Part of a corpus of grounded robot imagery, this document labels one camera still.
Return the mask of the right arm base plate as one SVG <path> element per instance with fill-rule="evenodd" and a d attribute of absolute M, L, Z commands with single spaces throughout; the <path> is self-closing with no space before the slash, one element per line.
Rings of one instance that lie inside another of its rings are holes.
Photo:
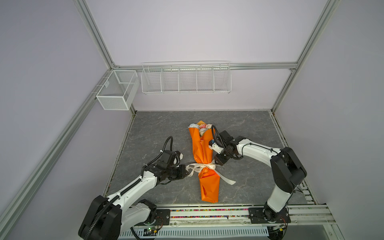
<path fill-rule="evenodd" d="M 269 207 L 254 207 L 249 208 L 249 219 L 252 224 L 289 224 L 291 218 L 288 213 L 288 208 L 283 208 L 280 212 L 274 212 Z"/>

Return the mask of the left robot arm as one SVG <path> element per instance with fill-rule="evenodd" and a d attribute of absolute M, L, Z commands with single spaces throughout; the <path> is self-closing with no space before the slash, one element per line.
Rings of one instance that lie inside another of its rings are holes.
<path fill-rule="evenodd" d="M 140 223 L 156 220 L 157 206 L 141 197 L 158 185 L 166 185 L 188 175 L 182 154 L 173 150 L 173 137 L 166 139 L 157 157 L 145 164 L 140 175 L 107 197 L 97 196 L 80 225 L 83 240 L 116 240 L 121 233 Z"/>

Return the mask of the orange wrapping paper sheet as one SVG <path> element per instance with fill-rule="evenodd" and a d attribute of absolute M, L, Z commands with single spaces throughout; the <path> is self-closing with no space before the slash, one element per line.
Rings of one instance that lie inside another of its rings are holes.
<path fill-rule="evenodd" d="M 219 201 L 220 176 L 215 172 L 213 165 L 213 150 L 209 148 L 209 141 L 213 140 L 211 129 L 207 129 L 203 136 L 200 136 L 199 128 L 189 128 L 192 139 L 193 157 L 198 167 L 194 171 L 198 173 L 201 199 L 209 203 Z"/>

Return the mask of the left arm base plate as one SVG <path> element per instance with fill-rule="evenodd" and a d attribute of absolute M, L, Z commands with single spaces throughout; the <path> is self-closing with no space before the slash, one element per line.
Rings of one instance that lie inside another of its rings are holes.
<path fill-rule="evenodd" d="M 136 226 L 168 226 L 171 220 L 170 209 L 157 209 L 154 214 L 149 216 L 148 220 L 137 224 Z"/>

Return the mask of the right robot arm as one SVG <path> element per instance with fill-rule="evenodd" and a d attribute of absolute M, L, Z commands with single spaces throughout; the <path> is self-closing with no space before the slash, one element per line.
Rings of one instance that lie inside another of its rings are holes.
<path fill-rule="evenodd" d="M 209 147 L 216 152 L 215 164 L 222 166 L 230 159 L 239 161 L 249 157 L 271 168 L 275 187 L 261 210 L 260 219 L 268 223 L 280 219 L 288 222 L 287 203 L 307 177 L 307 171 L 294 150 L 267 147 L 242 136 L 233 138 L 227 131 L 219 133 L 214 125 L 211 131 L 213 140 Z"/>

